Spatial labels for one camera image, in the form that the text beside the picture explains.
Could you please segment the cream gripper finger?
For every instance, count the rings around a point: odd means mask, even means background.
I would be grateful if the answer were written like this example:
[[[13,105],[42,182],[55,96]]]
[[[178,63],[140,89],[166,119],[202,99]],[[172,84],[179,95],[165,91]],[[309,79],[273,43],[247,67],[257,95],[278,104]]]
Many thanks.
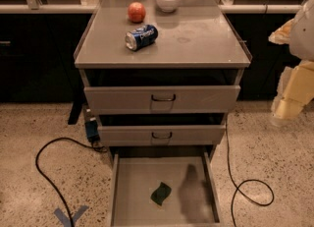
[[[273,31],[268,40],[275,44],[289,44],[290,41],[290,30],[293,24],[293,20],[287,21],[280,28]]]
[[[303,105],[294,100],[283,100],[275,97],[271,106],[271,123],[276,127],[282,127],[294,120],[302,111]]]

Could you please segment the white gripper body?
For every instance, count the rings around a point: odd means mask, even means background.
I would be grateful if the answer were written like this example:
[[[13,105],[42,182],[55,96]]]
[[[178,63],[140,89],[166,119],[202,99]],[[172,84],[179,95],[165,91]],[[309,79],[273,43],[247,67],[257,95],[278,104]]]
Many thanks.
[[[277,87],[278,96],[307,105],[314,98],[314,62],[302,60],[296,67],[285,67]]]

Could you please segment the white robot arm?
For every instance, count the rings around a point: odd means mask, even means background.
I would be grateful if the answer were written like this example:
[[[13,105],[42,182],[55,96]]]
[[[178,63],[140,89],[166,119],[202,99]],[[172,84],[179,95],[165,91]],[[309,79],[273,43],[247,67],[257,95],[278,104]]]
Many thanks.
[[[290,54],[300,59],[296,67],[284,68],[277,86],[271,122],[280,127],[295,119],[314,98],[314,0],[307,0],[269,40],[287,44]]]

